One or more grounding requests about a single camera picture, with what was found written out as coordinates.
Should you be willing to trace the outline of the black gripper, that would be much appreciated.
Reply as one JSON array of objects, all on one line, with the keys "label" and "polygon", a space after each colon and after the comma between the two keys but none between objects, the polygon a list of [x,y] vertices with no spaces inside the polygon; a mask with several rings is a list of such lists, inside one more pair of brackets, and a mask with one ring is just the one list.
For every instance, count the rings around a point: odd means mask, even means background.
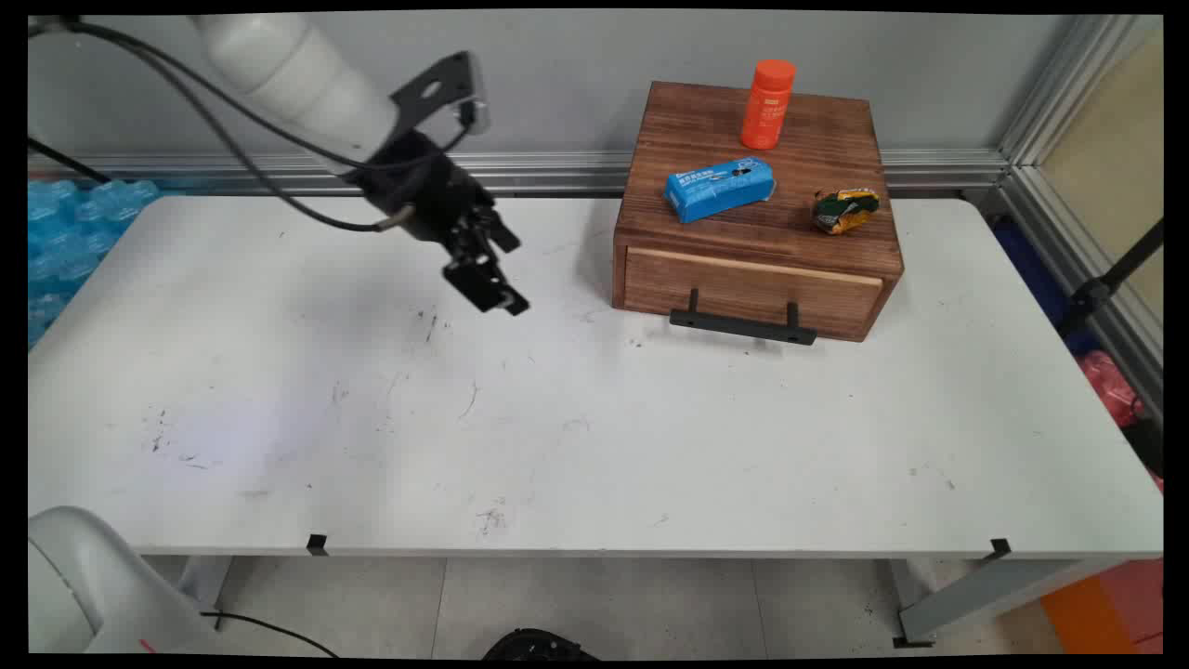
[{"label": "black gripper", "polygon": [[[402,226],[417,241],[451,244],[455,231],[471,225],[483,242],[502,253],[521,245],[493,209],[492,196],[417,130],[390,137],[356,170],[356,187],[386,216],[411,208]],[[498,258],[482,246],[463,247],[442,274],[480,313],[496,309],[518,316],[530,308],[502,273]]]}]

